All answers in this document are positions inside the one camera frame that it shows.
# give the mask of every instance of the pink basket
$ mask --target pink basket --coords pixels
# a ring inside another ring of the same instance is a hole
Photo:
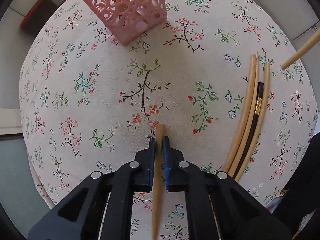
[[[123,45],[167,19],[164,0],[83,1]]]

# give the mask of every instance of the tablecloth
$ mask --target tablecloth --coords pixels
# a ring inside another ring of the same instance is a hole
[[[253,0],[165,0],[168,19],[122,46],[82,0],[67,0],[20,73],[23,135],[50,207],[92,171],[116,171],[148,146],[159,122],[186,160],[215,173],[236,133],[250,54],[271,64],[265,121],[240,179],[267,205],[299,165],[317,105],[295,50]],[[132,239],[150,237],[152,193],[135,193]],[[187,239],[182,193],[167,193],[160,237]]]

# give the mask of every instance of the silver rivet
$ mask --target silver rivet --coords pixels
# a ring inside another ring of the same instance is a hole
[[[228,175],[224,171],[219,171],[217,174],[217,177],[219,179],[226,179],[228,177]]]
[[[100,177],[101,177],[101,173],[98,171],[91,173],[91,178],[93,178],[93,179],[98,179]]]
[[[140,163],[138,163],[138,162],[136,162],[136,161],[130,162],[130,164],[129,164],[129,166],[130,166],[131,168],[138,168],[139,165],[140,165]]]
[[[181,168],[186,168],[186,167],[189,166],[189,163],[186,162],[186,161],[182,161],[182,162],[179,162],[179,166],[180,166]]]

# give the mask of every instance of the floral pattern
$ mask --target floral pattern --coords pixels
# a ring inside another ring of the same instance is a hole
[[[278,196],[305,154],[318,118],[308,75],[301,61],[281,71],[295,50],[253,0],[207,2],[165,0],[166,22],[126,46],[82,0],[67,0],[42,28],[20,71],[19,98],[35,186],[47,203],[57,204],[93,171],[117,171],[147,147],[160,123],[186,160],[204,172],[219,171],[241,114],[249,54],[256,51],[260,80],[264,65],[271,64],[268,107],[239,183],[264,206]],[[205,7],[213,2],[214,9]],[[203,91],[194,86],[199,80]],[[206,95],[209,86],[209,95],[214,92],[219,100]],[[198,122],[192,121],[195,114]],[[152,193],[134,194],[130,232],[132,240],[144,239]],[[163,213],[160,238],[187,239],[183,194],[164,197],[172,209]]]

